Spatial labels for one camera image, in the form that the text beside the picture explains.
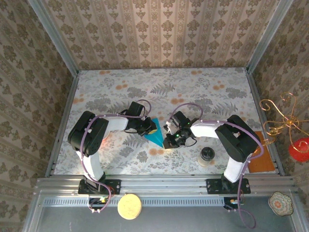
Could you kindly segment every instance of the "patterned wallpaper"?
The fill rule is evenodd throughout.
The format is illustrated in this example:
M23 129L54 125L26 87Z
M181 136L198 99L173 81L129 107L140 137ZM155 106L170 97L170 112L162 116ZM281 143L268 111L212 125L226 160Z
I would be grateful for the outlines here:
M72 82L33 9L0 0L0 227L19 231Z
M248 63L279 0L44 0L80 70Z
M283 102L280 93L289 91L297 96L295 115L299 119L309 119L309 1L294 0L278 31L260 60L253 76L262 98L270 98L284 112L291 111L293 102ZM279 120L275 111L267 115L269 119ZM309 131L309 123L302 129ZM294 176L300 187L302 202L309 219L309 161L296 162L289 157L289 137L286 133L278 136L276 142L287 174ZM294 140L305 137L293 132Z

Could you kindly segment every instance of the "yellow round sponge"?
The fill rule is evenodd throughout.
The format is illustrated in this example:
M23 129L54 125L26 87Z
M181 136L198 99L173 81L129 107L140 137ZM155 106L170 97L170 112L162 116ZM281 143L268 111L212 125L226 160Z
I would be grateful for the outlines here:
M123 196L118 203L118 213L124 219L132 220L138 217L141 212L141 201L134 194Z

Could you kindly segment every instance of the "blue triangular object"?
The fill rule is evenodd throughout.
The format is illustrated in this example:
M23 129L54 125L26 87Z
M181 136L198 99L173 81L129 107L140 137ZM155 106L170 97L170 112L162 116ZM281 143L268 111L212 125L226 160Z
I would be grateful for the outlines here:
M153 118L151 120L155 123L157 131L152 134L147 134L144 137L148 139L149 141L159 145L160 147L163 147L164 139L163 139L163 135L160 129L159 120L157 118Z

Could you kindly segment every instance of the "orange board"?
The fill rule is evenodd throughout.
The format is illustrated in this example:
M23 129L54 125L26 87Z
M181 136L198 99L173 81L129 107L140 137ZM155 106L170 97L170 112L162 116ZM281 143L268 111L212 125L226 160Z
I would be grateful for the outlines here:
M261 131L255 131L255 133L257 134L257 136L259 136L261 141L264 140ZM254 152L252 154L252 156L258 155L259 152L260 150L258 149L257 152ZM275 170L267 146L264 147L264 154L259 158L251 160L248 168L250 173L270 172Z

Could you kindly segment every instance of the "red ball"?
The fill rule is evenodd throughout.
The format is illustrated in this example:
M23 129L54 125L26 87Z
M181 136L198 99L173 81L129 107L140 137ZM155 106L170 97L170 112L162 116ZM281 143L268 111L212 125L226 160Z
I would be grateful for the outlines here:
M296 142L293 143L294 146L300 150L300 151L307 151L308 150L308 146L309 146L309 137L308 138L301 138L299 140L297 140ZM297 150L295 150L293 148L292 145L289 146L289 152L290 152L290 155L297 161L299 162L306 162L309 160L309 151L307 152L299 152Z

